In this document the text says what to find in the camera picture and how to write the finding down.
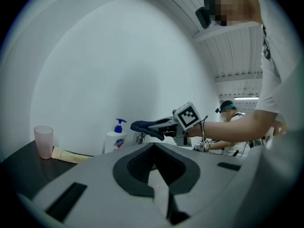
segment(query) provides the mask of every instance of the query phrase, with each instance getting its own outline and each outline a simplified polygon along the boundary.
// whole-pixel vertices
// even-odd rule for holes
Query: white wall
[[[128,141],[133,121],[166,117],[188,100],[201,116],[219,120],[217,88],[198,45],[170,14],[151,0],[102,7],[109,0],[89,0],[89,8],[77,1],[45,9],[7,56],[0,81],[3,158],[33,140],[39,124],[54,128],[61,148],[94,155],[117,117],[128,121]]]
[[[0,52],[0,161],[30,141],[29,113],[40,71],[63,35],[113,0],[31,0]]]
[[[71,28],[47,59],[31,105],[35,125],[54,128],[59,147],[101,153],[105,133],[124,118],[153,121],[191,100],[201,116],[219,105],[192,41],[151,0],[116,0]]]

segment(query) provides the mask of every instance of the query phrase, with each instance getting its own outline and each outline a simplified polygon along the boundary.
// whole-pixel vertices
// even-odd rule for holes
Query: blue pump cap
[[[116,120],[118,120],[119,125],[117,125],[114,129],[115,133],[121,133],[123,131],[123,128],[121,127],[121,123],[124,122],[126,123],[126,121],[124,119],[120,119],[120,118],[116,118]]]

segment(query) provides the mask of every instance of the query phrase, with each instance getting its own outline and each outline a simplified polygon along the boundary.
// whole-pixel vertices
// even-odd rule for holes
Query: blue cloth
[[[136,121],[131,124],[131,130],[136,132],[145,133],[150,135],[151,137],[158,138],[159,140],[163,141],[165,139],[162,133],[156,133],[154,131],[148,130],[149,126],[156,125],[157,122],[146,122],[146,121]]]

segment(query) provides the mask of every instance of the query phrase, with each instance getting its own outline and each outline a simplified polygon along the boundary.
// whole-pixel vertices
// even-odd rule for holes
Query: dark hair
[[[227,106],[227,105],[233,105],[233,102],[232,101],[224,101],[221,105],[220,105],[220,111],[222,112],[224,110],[224,108]]]

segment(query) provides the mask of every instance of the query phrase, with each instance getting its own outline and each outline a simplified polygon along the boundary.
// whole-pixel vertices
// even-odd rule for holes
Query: ceiling
[[[221,101],[238,96],[259,96],[262,85],[263,34],[254,22],[203,29],[195,11],[203,0],[155,0],[172,13],[201,47],[211,69]],[[234,101],[239,111],[252,113],[257,101]]]

